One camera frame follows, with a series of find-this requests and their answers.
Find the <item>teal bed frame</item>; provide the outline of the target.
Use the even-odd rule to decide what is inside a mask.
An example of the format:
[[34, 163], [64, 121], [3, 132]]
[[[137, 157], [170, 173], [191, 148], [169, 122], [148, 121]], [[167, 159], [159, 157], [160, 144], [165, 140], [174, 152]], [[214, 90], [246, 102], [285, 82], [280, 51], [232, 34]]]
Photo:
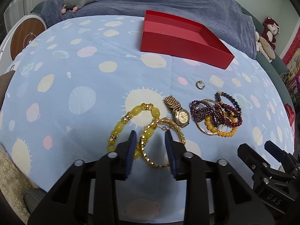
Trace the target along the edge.
[[[256, 43], [255, 32], [261, 36], [264, 26], [261, 22], [258, 21], [248, 10], [244, 7], [241, 7], [241, 12], [253, 22], [253, 41]], [[288, 69], [285, 66], [284, 62], [280, 57], [275, 53], [275, 59], [269, 62], [266, 57], [261, 53], [257, 52], [256, 45], [254, 45], [254, 50], [256, 52], [255, 60], [260, 64], [260, 66], [265, 70], [269, 78], [271, 79], [273, 85], [279, 94], [288, 93], [285, 82], [287, 81]]]

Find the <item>red cardboard tray box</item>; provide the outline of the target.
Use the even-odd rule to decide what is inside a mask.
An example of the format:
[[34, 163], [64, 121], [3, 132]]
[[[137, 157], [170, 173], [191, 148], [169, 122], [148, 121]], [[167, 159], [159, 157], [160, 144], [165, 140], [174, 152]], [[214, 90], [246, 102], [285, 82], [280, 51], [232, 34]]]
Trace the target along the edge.
[[201, 23], [176, 15], [146, 10], [140, 50], [227, 69], [234, 55]]

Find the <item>light blue planet bedsheet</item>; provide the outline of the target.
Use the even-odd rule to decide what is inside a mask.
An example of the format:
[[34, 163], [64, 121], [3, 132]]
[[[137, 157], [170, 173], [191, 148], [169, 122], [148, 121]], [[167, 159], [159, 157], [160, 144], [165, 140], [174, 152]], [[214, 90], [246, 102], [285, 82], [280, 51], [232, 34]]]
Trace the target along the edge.
[[237, 157], [247, 143], [273, 168], [268, 140], [289, 153], [293, 133], [284, 104], [260, 64], [230, 47], [227, 69], [141, 52], [143, 18], [91, 16], [60, 22], [40, 34], [14, 61], [15, 74], [1, 109], [1, 144], [16, 166], [45, 191], [76, 161], [107, 153], [108, 137], [120, 119], [141, 103], [162, 117], [171, 112], [165, 97], [188, 108], [193, 100], [231, 94], [243, 124], [230, 138], [210, 137], [195, 123], [183, 129], [186, 149], [208, 161], [224, 158], [250, 182]]

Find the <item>gold wrist watch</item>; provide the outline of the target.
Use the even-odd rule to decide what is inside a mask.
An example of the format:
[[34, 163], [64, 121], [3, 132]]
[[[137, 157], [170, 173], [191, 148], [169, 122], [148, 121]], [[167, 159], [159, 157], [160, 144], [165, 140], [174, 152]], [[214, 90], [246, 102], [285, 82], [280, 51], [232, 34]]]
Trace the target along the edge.
[[167, 108], [172, 112], [175, 122], [181, 128], [186, 127], [190, 121], [190, 114], [184, 108], [182, 108], [179, 101], [177, 101], [172, 95], [166, 97], [164, 102]]

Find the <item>red monkey plush toy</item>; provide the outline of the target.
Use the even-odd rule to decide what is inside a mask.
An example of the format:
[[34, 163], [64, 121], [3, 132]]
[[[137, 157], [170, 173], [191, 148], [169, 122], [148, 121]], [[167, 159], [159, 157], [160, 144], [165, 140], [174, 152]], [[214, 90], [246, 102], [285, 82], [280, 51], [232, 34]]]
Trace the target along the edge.
[[275, 36], [280, 33], [280, 26], [277, 22], [275, 22], [271, 17], [266, 17], [263, 22], [264, 31], [262, 37], [267, 40], [269, 45], [273, 50], [275, 50], [276, 45], [276, 38]]

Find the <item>red gift bag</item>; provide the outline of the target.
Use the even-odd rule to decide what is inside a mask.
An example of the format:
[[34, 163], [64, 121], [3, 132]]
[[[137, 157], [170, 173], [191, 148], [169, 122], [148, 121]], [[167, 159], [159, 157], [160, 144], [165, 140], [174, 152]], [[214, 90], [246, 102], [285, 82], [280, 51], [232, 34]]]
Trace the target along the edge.
[[293, 110], [292, 106], [290, 106], [290, 104], [285, 104], [284, 108], [285, 108], [287, 116], [288, 116], [289, 124], [290, 124], [291, 128], [294, 128], [294, 122], [295, 122], [295, 118], [296, 118], [294, 110]]

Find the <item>dark blue blanket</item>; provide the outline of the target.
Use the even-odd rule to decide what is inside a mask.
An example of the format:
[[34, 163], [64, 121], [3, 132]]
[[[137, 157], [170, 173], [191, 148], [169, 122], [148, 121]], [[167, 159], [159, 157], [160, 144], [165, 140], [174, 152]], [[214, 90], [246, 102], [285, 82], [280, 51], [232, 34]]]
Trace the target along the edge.
[[94, 15], [143, 17], [146, 10], [160, 11], [199, 22], [219, 39], [255, 59], [256, 38], [252, 17], [234, 0], [99, 0], [76, 13], [61, 13], [64, 0], [46, 0], [41, 17], [47, 27], [63, 20]]

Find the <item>beige plush toy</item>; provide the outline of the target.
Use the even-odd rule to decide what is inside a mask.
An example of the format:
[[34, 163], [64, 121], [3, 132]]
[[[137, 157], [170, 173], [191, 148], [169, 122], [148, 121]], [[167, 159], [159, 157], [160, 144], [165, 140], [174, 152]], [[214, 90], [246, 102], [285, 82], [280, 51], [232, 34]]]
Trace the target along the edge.
[[273, 48], [257, 31], [255, 31], [255, 38], [257, 52], [260, 52], [269, 62], [272, 62], [276, 58]]

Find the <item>gold twisted bangle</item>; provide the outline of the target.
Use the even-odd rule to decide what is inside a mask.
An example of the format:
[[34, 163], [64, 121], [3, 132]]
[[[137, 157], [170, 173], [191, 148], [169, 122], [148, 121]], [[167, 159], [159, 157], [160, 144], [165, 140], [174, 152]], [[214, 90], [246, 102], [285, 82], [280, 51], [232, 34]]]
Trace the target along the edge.
[[177, 125], [173, 120], [171, 120], [168, 117], [161, 118], [161, 119], [160, 118], [154, 118], [152, 120], [152, 122], [145, 127], [145, 129], [143, 130], [143, 132], [140, 136], [139, 143], [137, 145], [137, 150], [140, 153], [140, 156], [143, 158], [143, 160], [147, 164], [149, 164], [152, 167], [166, 168], [166, 167], [170, 166], [170, 163], [166, 163], [166, 164], [163, 164], [163, 165], [157, 165], [147, 157], [147, 154], [145, 152], [146, 144], [149, 142], [149, 139], [153, 136], [154, 131], [157, 128], [160, 128], [163, 131], [173, 129], [176, 132], [176, 134], [179, 138], [179, 142], [181, 144], [185, 145], [186, 144], [186, 139], [185, 139], [183, 131], [181, 130], [179, 125]]

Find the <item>rose gold thin bangle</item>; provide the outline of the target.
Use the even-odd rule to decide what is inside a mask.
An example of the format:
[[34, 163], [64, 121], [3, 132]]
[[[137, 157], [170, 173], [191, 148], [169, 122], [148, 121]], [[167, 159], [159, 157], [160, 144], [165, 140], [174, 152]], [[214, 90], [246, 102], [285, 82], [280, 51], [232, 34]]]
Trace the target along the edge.
[[194, 100], [191, 113], [198, 129], [208, 136], [220, 134], [225, 127], [225, 113], [215, 100]]

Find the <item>round wooden white side table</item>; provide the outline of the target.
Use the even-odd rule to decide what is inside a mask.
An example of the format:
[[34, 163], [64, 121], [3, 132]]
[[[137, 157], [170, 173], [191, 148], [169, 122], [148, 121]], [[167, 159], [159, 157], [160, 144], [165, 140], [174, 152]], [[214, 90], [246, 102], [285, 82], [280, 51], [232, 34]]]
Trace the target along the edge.
[[40, 16], [35, 14], [23, 16], [1, 43], [1, 60], [12, 62], [31, 41], [45, 30], [46, 24]]

